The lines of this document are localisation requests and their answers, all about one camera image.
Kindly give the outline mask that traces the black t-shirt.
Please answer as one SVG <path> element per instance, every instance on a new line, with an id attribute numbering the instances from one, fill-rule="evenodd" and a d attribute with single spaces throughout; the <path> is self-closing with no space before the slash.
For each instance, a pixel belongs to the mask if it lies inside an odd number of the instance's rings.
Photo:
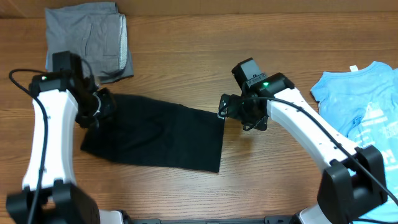
<path id="1" fill-rule="evenodd" d="M 224 120 L 216 113 L 137 95 L 90 128 L 81 150 L 112 162 L 219 172 Z"/>

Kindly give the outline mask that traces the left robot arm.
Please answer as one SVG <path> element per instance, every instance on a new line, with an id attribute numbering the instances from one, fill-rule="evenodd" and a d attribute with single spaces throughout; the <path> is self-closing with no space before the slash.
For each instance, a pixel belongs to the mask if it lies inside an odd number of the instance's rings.
<path id="1" fill-rule="evenodd" d="M 122 210 L 101 210 L 77 186 L 73 128 L 97 128 L 116 110 L 113 95 L 83 74 L 83 60 L 69 51 L 52 55 L 50 72 L 34 71 L 28 88 L 35 113 L 32 151 L 22 190 L 6 199 L 17 224 L 130 223 Z"/>

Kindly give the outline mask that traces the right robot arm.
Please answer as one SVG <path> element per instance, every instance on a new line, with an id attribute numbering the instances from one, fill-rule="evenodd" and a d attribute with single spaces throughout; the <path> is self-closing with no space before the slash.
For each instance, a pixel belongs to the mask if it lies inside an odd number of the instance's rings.
<path id="1" fill-rule="evenodd" d="M 322 173 L 317 203 L 292 216 L 267 217 L 265 223 L 354 223 L 387 202 L 390 192 L 382 154 L 359 147 L 330 126 L 282 73 L 267 76 L 253 58 L 231 73 L 240 95 L 222 95 L 221 119 L 232 118 L 244 131 L 265 131 L 273 120 L 307 151 Z"/>

